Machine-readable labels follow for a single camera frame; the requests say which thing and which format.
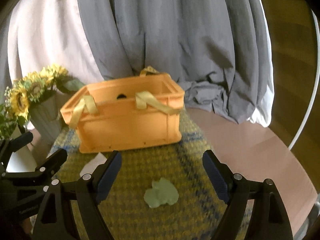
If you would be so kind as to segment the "green frog plush toy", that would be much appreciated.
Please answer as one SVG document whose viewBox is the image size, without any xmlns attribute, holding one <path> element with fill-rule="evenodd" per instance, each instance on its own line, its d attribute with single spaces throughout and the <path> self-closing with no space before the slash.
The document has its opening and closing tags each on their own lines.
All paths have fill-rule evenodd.
<svg viewBox="0 0 320 240">
<path fill-rule="evenodd" d="M 167 179 L 152 181 L 152 187 L 144 194 L 144 201 L 149 208 L 157 208 L 161 205 L 174 205 L 179 199 L 176 187 Z"/>
</svg>

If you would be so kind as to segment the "sunflower bouquet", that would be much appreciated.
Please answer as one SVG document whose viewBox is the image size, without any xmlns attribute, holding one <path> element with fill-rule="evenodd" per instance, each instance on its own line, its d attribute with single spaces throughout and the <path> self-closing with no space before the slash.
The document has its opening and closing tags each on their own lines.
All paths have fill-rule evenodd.
<svg viewBox="0 0 320 240">
<path fill-rule="evenodd" d="M 71 94 L 83 86 L 84 83 L 71 76 L 65 67 L 51 64 L 13 81 L 4 91 L 4 109 L 13 118 L 29 120 L 31 109 L 54 96 L 57 91 Z"/>
</svg>

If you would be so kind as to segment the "orange plastic crate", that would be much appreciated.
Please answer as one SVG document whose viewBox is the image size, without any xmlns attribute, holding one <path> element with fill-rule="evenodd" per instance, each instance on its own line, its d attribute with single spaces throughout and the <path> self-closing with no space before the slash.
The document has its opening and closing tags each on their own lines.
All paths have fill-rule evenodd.
<svg viewBox="0 0 320 240">
<path fill-rule="evenodd" d="M 117 100 L 119 94 L 127 98 Z M 183 108 L 184 90 L 148 66 L 139 76 L 85 85 L 60 112 L 75 129 L 80 152 L 95 153 L 179 142 Z"/>
</svg>

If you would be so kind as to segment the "green leafy plant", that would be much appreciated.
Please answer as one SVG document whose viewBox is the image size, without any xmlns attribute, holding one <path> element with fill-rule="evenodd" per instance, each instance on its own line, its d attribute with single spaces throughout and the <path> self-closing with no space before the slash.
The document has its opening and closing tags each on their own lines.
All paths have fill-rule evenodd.
<svg viewBox="0 0 320 240">
<path fill-rule="evenodd" d="M 12 113 L 11 109 L 1 103 L 0 113 L 0 138 L 8 140 L 17 127 L 17 117 Z"/>
</svg>

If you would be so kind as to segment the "white ribbed vase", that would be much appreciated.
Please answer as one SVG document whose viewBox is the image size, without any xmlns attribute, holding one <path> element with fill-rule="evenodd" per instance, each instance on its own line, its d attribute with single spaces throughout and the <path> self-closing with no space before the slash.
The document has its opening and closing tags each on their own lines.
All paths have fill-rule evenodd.
<svg viewBox="0 0 320 240">
<path fill-rule="evenodd" d="M 8 172 L 33 172 L 36 168 L 36 161 L 27 146 L 23 146 L 14 152 L 8 162 L 6 171 Z"/>
</svg>

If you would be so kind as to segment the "grey cloth at table edge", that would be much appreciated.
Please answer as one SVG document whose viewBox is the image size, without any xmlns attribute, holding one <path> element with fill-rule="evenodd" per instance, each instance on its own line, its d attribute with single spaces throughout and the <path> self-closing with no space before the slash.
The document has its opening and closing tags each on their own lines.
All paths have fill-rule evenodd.
<svg viewBox="0 0 320 240">
<path fill-rule="evenodd" d="M 303 239 L 319 217 L 319 200 L 316 200 L 306 220 L 294 235 L 294 240 Z"/>
</svg>

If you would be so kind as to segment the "grey ribbed vase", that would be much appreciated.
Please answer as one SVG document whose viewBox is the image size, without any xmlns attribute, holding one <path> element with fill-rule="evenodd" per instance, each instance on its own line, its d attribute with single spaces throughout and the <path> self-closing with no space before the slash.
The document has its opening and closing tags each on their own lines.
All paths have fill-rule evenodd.
<svg viewBox="0 0 320 240">
<path fill-rule="evenodd" d="M 55 94 L 30 110 L 30 120 L 41 137 L 53 144 L 62 130 Z"/>
</svg>

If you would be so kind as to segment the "Mickey Mouse plush toy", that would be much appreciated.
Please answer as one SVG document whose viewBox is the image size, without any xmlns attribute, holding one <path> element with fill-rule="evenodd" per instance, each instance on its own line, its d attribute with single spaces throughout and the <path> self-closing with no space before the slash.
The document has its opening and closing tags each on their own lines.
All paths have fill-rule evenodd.
<svg viewBox="0 0 320 240">
<path fill-rule="evenodd" d="M 119 99 L 126 99 L 127 97 L 126 97 L 126 95 L 124 95 L 124 94 L 119 94 L 118 96 L 117 96 L 117 100 L 119 100 Z"/>
</svg>

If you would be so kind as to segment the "white folded cloth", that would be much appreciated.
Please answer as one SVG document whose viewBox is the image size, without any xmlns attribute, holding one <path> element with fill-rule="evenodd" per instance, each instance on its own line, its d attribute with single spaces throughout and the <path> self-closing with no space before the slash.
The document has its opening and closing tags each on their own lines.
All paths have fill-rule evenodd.
<svg viewBox="0 0 320 240">
<path fill-rule="evenodd" d="M 92 174 L 99 165 L 104 164 L 106 161 L 107 158 L 102 153 L 98 153 L 93 159 L 84 165 L 80 171 L 80 177 L 85 174 Z"/>
</svg>

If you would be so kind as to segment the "white sheer curtain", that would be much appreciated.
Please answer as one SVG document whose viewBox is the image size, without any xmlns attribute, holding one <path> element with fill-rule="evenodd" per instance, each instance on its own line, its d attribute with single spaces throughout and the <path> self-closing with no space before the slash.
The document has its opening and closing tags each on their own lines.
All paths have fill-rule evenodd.
<svg viewBox="0 0 320 240">
<path fill-rule="evenodd" d="M 48 65 L 65 67 L 84 84 L 103 79 L 82 26 L 78 0 L 20 0 L 8 31 L 11 80 Z"/>
</svg>

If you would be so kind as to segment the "grey curtain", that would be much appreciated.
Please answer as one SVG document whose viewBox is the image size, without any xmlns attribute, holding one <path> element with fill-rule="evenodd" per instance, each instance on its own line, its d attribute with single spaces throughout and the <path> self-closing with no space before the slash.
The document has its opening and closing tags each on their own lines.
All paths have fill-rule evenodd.
<svg viewBox="0 0 320 240">
<path fill-rule="evenodd" d="M 274 100 L 271 41 L 261 0 L 78 0 L 104 80 L 152 66 L 185 90 L 185 105 L 267 127 Z M 1 89 L 10 86 L 1 24 Z"/>
</svg>

